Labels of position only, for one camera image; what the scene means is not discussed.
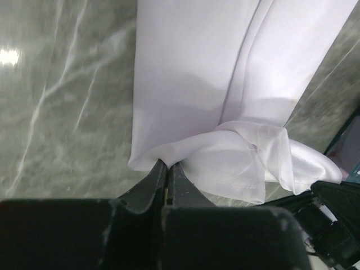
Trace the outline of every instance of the folded cloth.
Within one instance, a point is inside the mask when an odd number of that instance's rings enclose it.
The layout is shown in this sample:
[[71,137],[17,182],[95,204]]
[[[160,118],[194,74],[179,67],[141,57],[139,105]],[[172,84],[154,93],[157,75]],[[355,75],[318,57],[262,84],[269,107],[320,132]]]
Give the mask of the folded cloth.
[[129,166],[182,161],[201,190],[252,203],[340,182],[286,123],[356,0],[138,1]]

